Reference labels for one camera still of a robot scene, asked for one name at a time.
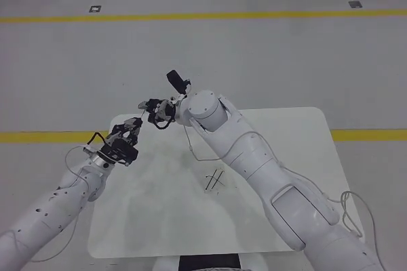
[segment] table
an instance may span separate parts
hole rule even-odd
[[[331,198],[349,190],[321,110],[267,108],[242,110],[283,163],[314,180]],[[123,114],[122,123],[137,114]],[[195,153],[215,157],[188,128]],[[246,181],[221,162],[197,162],[183,127],[159,131],[144,122],[129,167],[116,166],[95,202],[88,251],[95,258],[289,251],[267,221],[260,199]],[[224,171],[206,188],[213,170]],[[342,208],[334,204],[342,213]],[[362,228],[353,201],[347,202]]]

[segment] white cable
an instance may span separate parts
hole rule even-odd
[[[353,194],[353,195],[357,196],[357,197],[363,202],[363,204],[365,204],[366,208],[368,209],[369,214],[371,215],[372,227],[373,227],[373,232],[374,232],[374,246],[375,246],[375,251],[376,251],[377,258],[379,259],[379,262],[380,262],[380,265],[381,265],[382,269],[383,269],[384,271],[386,271],[386,269],[385,269],[385,267],[384,267],[384,265],[383,265],[383,263],[382,263],[382,261],[381,261],[381,258],[380,258],[380,255],[379,255],[379,250],[378,250],[378,248],[377,248],[376,227],[375,227],[374,216],[372,215],[372,212],[371,212],[369,206],[366,204],[366,202],[365,202],[358,194],[356,194],[355,192],[352,192],[352,191],[344,191],[344,192],[341,194],[341,199],[340,199],[339,201],[334,200],[334,199],[331,199],[325,192],[323,192],[323,190],[322,190],[313,180],[311,180],[311,179],[309,179],[308,177],[306,177],[306,176],[304,176],[304,175],[302,175],[302,174],[299,174],[299,173],[297,173],[297,172],[295,172],[295,171],[293,171],[293,170],[287,168],[281,161],[279,161],[279,159],[276,157],[276,155],[275,155],[275,153],[274,153],[272,147],[271,147],[270,144],[268,143],[268,141],[264,138],[263,135],[261,135],[261,134],[260,134],[259,132],[257,132],[257,131],[247,131],[247,132],[241,134],[241,135],[232,143],[232,145],[231,145],[231,147],[229,147],[228,151],[227,151],[224,155],[222,155],[220,158],[198,159],[198,158],[196,157],[196,154],[193,152],[193,147],[192,147],[192,145],[191,145],[190,137],[189,137],[189,134],[187,133],[187,129],[186,129],[185,125],[183,125],[183,127],[184,127],[184,131],[185,131],[185,135],[187,136],[187,141],[189,142],[189,150],[191,151],[191,153],[193,154],[193,156],[195,157],[195,159],[196,159],[197,161],[199,161],[199,162],[200,162],[200,161],[218,161],[218,160],[222,160],[223,158],[225,158],[225,157],[230,153],[230,151],[232,150],[232,148],[234,147],[234,145],[235,145],[235,144],[238,142],[238,140],[239,140],[240,138],[242,138],[244,135],[247,135],[247,134],[249,134],[249,133],[254,133],[254,134],[260,136],[260,138],[262,138],[262,139],[264,140],[265,144],[266,144],[266,145],[268,146],[268,148],[270,149],[271,154],[273,155],[273,157],[274,157],[274,159],[276,160],[277,164],[278,164],[282,169],[285,169],[286,171],[289,171],[290,173],[293,173],[294,175],[297,175],[297,176],[303,178],[304,180],[307,180],[308,182],[311,182],[311,183],[324,195],[324,197],[325,197],[327,200],[329,200],[329,201],[331,201],[331,202],[333,202],[333,203],[340,203],[340,204],[342,205],[342,208],[343,208],[343,210],[344,210],[343,216],[342,216],[342,222],[343,222],[344,226],[345,226],[350,232],[354,232],[358,238],[361,238],[361,237],[363,237],[362,231],[359,229],[359,227],[357,226],[357,224],[351,219],[351,216],[348,214],[348,211],[347,211],[347,200],[348,200],[348,198],[349,198],[349,195],[350,195],[350,194]],[[345,218],[346,218],[346,217],[348,217],[349,221],[351,222],[351,224],[353,224],[353,226],[355,227],[356,231],[352,230],[352,229],[347,225],[347,223],[346,223],[346,221],[345,221]]]
[[[232,145],[231,145],[231,147],[228,149],[228,151],[227,151],[224,155],[222,155],[220,158],[199,159],[199,158],[196,157],[195,152],[193,152],[193,147],[192,147],[191,142],[190,142],[189,133],[187,132],[187,129],[185,128],[185,125],[182,125],[182,126],[184,127],[184,131],[185,131],[185,135],[187,136],[187,140],[189,141],[189,150],[191,151],[191,153],[193,154],[193,156],[195,157],[195,159],[196,159],[197,161],[199,161],[199,162],[202,162],[202,161],[218,161],[218,160],[222,160],[223,158],[225,158],[225,157],[230,153],[230,151],[231,151],[232,148],[234,147],[235,143],[237,143],[240,138],[242,138],[242,137],[245,136],[245,135],[248,135],[249,133],[254,133],[254,134],[260,136],[260,138],[262,138],[262,139],[264,140],[264,142],[265,142],[265,143],[267,144],[267,146],[269,147],[269,149],[270,149],[270,151],[271,151],[271,154],[273,155],[274,159],[276,160],[277,163],[279,163],[279,159],[277,159],[277,156],[274,154],[273,149],[270,147],[270,144],[268,143],[268,141],[264,138],[263,135],[261,135],[261,134],[258,133],[257,131],[247,131],[247,132],[241,134],[241,135],[232,143]]]
[[[352,195],[356,196],[359,200],[361,200],[361,202],[365,205],[366,209],[368,210],[368,213],[370,214],[371,220],[372,220],[372,232],[373,232],[373,234],[374,234],[375,253],[376,253],[376,255],[377,255],[377,258],[379,259],[381,268],[382,268],[384,271],[386,271],[386,268],[385,268],[385,266],[384,266],[384,264],[383,264],[383,261],[381,260],[381,257],[380,257],[379,246],[377,246],[377,236],[376,236],[375,219],[374,219],[374,216],[373,216],[373,214],[372,214],[371,208],[369,208],[369,205],[366,203],[366,201],[365,201],[358,193],[353,192],[353,191],[344,191],[344,192],[341,194],[341,201],[343,201],[343,197],[344,197],[346,194],[352,194]]]
[[[67,161],[68,155],[69,155],[69,153],[70,153],[71,151],[75,150],[76,148],[85,148],[85,147],[86,147],[85,145],[72,147],[72,148],[69,149],[68,152],[65,154],[65,159],[64,159],[64,161],[65,161],[65,166],[66,166],[66,168],[69,170],[69,172],[71,172],[73,175],[75,175],[75,176],[77,177],[77,179],[71,184],[71,186],[73,186],[73,185],[77,182],[78,179],[81,179],[81,180],[83,180],[83,182],[85,182],[86,185],[88,186],[88,189],[86,190],[86,193],[88,193],[88,192],[89,192],[89,189],[90,189],[90,186],[89,186],[88,181],[86,181],[86,180],[85,180],[83,177],[81,177],[79,174],[75,173],[75,172],[69,167],[68,161]]]
[[[31,259],[29,262],[33,262],[33,263],[46,262],[46,261],[50,261],[51,259],[53,259],[53,258],[59,256],[59,255],[66,249],[66,247],[68,247],[69,243],[70,243],[71,240],[73,239],[74,233],[75,233],[75,229],[77,228],[77,222],[79,221],[79,216],[80,216],[80,213],[79,213],[79,214],[77,215],[77,217],[75,218],[73,233],[72,233],[71,236],[69,237],[68,242],[66,242],[66,245],[65,245],[61,250],[59,250],[59,252],[57,252],[57,253],[54,254],[53,256],[48,257],[48,258],[46,258],[46,259]]]

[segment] gray floor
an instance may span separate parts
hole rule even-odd
[[[102,0],[104,14],[345,10],[346,1]],[[362,1],[364,9],[407,8]],[[0,1],[0,16],[86,15],[92,1]],[[172,68],[239,108],[316,106],[333,129],[407,128],[407,17],[0,24],[0,131],[108,128],[148,98],[174,94]],[[55,189],[71,144],[0,144],[0,231]],[[407,270],[407,142],[337,142],[349,185],[370,204],[379,249]],[[82,159],[75,154],[70,162]],[[150,270],[153,258],[93,259],[92,205],[57,258],[24,270]],[[357,204],[372,247],[370,218]],[[55,253],[68,228],[37,257]],[[272,270],[311,270],[301,253],[266,253]]]

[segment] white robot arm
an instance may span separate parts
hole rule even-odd
[[[79,215],[88,201],[95,201],[101,195],[115,163],[127,166],[136,159],[138,151],[134,145],[141,125],[141,119],[129,119],[113,128],[103,139],[100,150],[85,148],[89,158],[67,171],[55,191],[43,195],[11,228],[0,234],[0,271],[17,271],[32,261],[44,245]]]
[[[147,102],[140,105],[153,113],[153,121],[192,126],[249,183],[275,231],[293,250],[304,251],[316,271],[383,271],[378,257],[337,224],[339,214],[323,194],[288,175],[265,140],[228,99],[217,98],[208,90],[184,98],[189,81],[182,81],[176,72],[174,76],[178,100],[158,100],[155,108]]]

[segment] yellow floor stripe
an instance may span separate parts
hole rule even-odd
[[[37,22],[120,22],[151,20],[230,20],[230,19],[276,19],[276,18],[324,18],[324,17],[378,17],[407,16],[407,9],[338,10],[316,12],[218,12],[183,14],[135,14],[91,15],[64,17],[0,17],[0,23],[21,24]]]
[[[0,143],[86,143],[93,131],[34,131],[0,133]],[[343,141],[407,141],[407,129],[337,129],[332,130],[335,142]]]

